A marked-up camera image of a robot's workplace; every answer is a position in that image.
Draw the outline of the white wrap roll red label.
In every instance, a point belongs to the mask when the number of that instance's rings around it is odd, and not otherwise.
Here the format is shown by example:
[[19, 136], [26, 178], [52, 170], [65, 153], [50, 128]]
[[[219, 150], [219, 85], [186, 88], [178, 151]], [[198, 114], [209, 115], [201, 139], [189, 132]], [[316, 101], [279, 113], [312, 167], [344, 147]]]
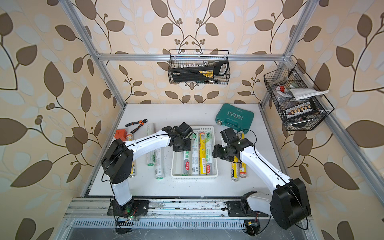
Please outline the white wrap roll red label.
[[191, 151], [185, 151], [183, 152], [183, 170], [182, 170], [182, 176], [188, 176], [190, 175], [190, 169], [191, 169]]

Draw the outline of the yellow wrap roll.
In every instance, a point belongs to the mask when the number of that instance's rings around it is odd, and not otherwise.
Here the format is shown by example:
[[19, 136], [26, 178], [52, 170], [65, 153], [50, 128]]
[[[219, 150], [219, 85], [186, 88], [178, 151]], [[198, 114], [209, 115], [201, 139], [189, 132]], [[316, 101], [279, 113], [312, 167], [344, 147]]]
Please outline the yellow wrap roll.
[[239, 180], [238, 162], [233, 161], [231, 165], [231, 181], [237, 182]]
[[200, 175], [206, 175], [206, 134], [199, 133], [199, 157], [200, 157]]
[[[133, 137], [133, 134], [129, 133], [127, 134], [127, 141], [133, 141], [134, 140], [134, 137]], [[133, 161], [132, 163], [132, 168], [131, 168], [131, 173], [129, 175], [129, 178], [133, 178], [137, 175], [137, 170], [136, 170], [136, 165], [135, 165], [135, 161]]]
[[[245, 133], [243, 131], [240, 131], [238, 133], [238, 136], [239, 136], [239, 139], [242, 140], [242, 139], [245, 138]], [[248, 176], [247, 175], [247, 165], [244, 162], [242, 162], [240, 164], [240, 177], [241, 178], [246, 178], [247, 176]]]

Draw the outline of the white plastic basket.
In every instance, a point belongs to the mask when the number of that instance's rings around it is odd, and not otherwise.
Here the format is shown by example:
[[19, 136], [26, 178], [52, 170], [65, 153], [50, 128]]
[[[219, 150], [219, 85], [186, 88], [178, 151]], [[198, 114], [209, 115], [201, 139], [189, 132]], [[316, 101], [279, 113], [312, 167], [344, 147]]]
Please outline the white plastic basket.
[[207, 137], [209, 148], [204, 151], [209, 154], [215, 144], [215, 130], [213, 126], [191, 126], [192, 150], [189, 152], [173, 153], [171, 177], [174, 179], [214, 179], [218, 176], [217, 160], [213, 157], [207, 159], [200, 155], [203, 152], [200, 146], [200, 133]]

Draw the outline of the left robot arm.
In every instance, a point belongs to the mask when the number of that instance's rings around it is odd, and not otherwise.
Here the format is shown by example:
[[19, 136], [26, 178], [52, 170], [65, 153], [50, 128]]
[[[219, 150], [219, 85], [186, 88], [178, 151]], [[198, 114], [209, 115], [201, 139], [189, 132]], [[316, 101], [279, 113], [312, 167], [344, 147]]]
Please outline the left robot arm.
[[105, 153], [101, 166], [109, 178], [117, 204], [123, 207], [133, 201], [128, 178], [136, 159], [164, 147], [172, 147], [175, 153], [190, 151], [192, 133], [193, 129], [183, 122], [179, 126], [167, 126], [152, 135], [134, 141], [114, 140]]

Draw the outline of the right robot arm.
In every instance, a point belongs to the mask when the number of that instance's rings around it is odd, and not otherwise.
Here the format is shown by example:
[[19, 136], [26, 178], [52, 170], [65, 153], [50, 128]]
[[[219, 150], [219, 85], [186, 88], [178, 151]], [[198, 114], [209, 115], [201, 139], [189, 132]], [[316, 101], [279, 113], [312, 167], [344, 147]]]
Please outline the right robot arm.
[[307, 220], [312, 214], [306, 185], [299, 178], [292, 179], [273, 166], [257, 150], [255, 144], [240, 139], [232, 128], [221, 131], [226, 146], [215, 145], [212, 156], [227, 162], [235, 158], [245, 163], [266, 184], [270, 193], [246, 196], [248, 207], [273, 217], [284, 230]]

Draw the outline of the white green wrap roll long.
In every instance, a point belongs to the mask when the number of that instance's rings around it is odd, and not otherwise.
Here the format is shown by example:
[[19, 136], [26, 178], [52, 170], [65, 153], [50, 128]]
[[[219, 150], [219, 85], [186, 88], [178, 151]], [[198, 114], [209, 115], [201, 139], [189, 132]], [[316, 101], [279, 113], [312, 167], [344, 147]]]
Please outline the white green wrap roll long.
[[161, 180], [164, 178], [163, 149], [155, 150], [155, 178]]

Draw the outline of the green tool case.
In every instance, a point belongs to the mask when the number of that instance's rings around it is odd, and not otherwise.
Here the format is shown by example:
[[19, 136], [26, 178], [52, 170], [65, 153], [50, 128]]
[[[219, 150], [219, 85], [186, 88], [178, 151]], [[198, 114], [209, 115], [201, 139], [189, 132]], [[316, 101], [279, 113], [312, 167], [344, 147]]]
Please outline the green tool case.
[[230, 104], [223, 104], [215, 117], [216, 124], [234, 129], [237, 132], [249, 131], [254, 119], [254, 113]]

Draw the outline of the orange black pliers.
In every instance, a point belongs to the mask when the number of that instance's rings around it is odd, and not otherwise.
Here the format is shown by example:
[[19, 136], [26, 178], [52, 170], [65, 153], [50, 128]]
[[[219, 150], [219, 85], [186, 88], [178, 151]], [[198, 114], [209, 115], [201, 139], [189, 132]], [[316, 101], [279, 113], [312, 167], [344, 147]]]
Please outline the orange black pliers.
[[135, 121], [135, 122], [131, 122], [131, 123], [126, 124], [125, 127], [127, 128], [127, 127], [130, 127], [130, 126], [137, 125], [137, 127], [135, 129], [130, 131], [130, 133], [133, 135], [134, 133], [136, 133], [147, 122], [148, 122], [147, 119], [140, 120], [140, 121]]

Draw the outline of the red cube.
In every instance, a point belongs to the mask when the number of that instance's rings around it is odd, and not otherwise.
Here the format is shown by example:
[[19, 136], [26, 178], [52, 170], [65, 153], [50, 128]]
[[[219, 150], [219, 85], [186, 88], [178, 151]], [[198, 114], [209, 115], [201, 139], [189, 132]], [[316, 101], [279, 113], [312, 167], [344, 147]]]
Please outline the red cube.
[[123, 142], [127, 141], [127, 131], [125, 129], [118, 129], [115, 132], [115, 139], [122, 140]]

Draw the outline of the socket bit set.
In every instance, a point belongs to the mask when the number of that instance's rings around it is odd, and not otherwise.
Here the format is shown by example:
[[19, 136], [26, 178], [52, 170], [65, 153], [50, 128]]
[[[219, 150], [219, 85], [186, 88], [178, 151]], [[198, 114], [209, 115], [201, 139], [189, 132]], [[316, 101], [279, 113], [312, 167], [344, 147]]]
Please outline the socket bit set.
[[308, 115], [317, 114], [319, 112], [320, 111], [314, 101], [307, 101], [305, 103], [284, 110], [283, 119], [288, 121], [297, 118], [302, 118]]

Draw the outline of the white paper bundle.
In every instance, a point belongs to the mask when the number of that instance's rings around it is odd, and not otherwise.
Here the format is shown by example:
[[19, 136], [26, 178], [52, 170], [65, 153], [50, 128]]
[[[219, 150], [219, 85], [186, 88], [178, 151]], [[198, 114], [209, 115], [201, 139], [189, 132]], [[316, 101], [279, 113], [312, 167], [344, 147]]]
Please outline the white paper bundle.
[[288, 94], [291, 95], [295, 100], [303, 100], [314, 96], [325, 95], [329, 92], [329, 90], [316, 91], [314, 89], [290, 89]]

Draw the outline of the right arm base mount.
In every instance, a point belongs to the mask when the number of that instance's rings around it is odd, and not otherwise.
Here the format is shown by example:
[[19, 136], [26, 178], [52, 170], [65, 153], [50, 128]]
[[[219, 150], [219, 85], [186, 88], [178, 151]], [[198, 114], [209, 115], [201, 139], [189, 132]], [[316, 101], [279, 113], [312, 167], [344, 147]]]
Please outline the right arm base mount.
[[267, 214], [251, 210], [247, 204], [243, 203], [243, 201], [227, 201], [225, 203], [225, 208], [228, 210], [229, 217], [268, 217]]

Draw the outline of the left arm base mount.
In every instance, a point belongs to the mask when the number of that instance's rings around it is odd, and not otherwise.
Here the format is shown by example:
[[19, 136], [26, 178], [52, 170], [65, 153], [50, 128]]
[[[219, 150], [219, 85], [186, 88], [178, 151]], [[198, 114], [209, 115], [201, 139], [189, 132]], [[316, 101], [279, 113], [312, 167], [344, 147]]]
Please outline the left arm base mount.
[[110, 206], [107, 211], [108, 216], [114, 217], [139, 217], [146, 215], [149, 210], [148, 200], [130, 200], [125, 205], [120, 206], [115, 199], [111, 199]]

